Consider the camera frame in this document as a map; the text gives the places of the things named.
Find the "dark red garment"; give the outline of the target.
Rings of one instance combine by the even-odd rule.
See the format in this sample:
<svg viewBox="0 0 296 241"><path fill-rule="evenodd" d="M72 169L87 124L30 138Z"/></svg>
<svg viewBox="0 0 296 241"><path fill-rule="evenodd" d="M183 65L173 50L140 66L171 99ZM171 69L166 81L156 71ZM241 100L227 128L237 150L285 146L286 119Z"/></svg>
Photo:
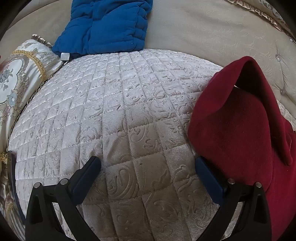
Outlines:
<svg viewBox="0 0 296 241"><path fill-rule="evenodd" d="M199 156L236 182L263 186L277 240L295 217L295 132L257 62L217 72L198 98L188 138Z"/></svg>

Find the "white quilted bedspread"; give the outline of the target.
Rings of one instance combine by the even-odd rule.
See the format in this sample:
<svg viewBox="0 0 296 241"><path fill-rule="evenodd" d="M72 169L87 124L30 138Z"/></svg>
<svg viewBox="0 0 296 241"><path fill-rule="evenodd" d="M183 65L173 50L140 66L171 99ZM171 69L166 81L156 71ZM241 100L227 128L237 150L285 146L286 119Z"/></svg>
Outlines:
<svg viewBox="0 0 296 241"><path fill-rule="evenodd" d="M188 129L198 98L224 67L151 49L63 66L11 134L25 218L35 183L69 179L96 156L100 173L77 209L99 240L198 240L219 205L196 173Z"/></svg>

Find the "floral pillow with gold trim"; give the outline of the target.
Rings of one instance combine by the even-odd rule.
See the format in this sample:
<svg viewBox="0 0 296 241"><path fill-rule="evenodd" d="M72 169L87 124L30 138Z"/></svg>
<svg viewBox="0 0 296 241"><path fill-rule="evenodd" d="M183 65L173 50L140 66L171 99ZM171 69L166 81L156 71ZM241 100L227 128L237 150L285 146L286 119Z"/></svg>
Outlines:
<svg viewBox="0 0 296 241"><path fill-rule="evenodd" d="M1 63L1 153L6 151L13 125L29 99L63 65L51 47L33 34Z"/></svg>

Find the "beige tufted headboard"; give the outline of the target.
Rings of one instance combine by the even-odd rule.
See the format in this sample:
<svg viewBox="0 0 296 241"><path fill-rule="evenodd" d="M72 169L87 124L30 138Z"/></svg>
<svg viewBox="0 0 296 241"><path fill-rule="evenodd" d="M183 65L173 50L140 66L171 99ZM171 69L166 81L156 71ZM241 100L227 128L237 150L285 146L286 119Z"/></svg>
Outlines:
<svg viewBox="0 0 296 241"><path fill-rule="evenodd" d="M276 99L295 114L295 42L268 21L229 1L154 1L145 46L226 66L252 56Z"/></svg>

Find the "blue quilted cushion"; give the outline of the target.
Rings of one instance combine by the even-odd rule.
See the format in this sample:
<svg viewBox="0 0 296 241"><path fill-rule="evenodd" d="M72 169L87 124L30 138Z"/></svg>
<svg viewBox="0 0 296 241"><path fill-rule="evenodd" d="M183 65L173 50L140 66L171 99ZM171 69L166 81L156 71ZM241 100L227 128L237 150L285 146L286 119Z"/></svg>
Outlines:
<svg viewBox="0 0 296 241"><path fill-rule="evenodd" d="M145 46L152 1L73 1L68 25L52 51L70 58L140 51Z"/></svg>

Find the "ornate ruffled beige pillow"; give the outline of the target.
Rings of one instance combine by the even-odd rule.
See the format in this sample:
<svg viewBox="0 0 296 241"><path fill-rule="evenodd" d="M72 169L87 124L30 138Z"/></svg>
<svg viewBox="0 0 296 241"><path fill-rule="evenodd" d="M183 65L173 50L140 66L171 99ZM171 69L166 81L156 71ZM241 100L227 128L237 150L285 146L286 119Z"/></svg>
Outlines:
<svg viewBox="0 0 296 241"><path fill-rule="evenodd" d="M240 1L240 0L227 0L227 2L240 6L241 8L248 10L270 22L280 32L289 36L290 40L295 43L295 35L287 25L280 13L267 1Z"/></svg>

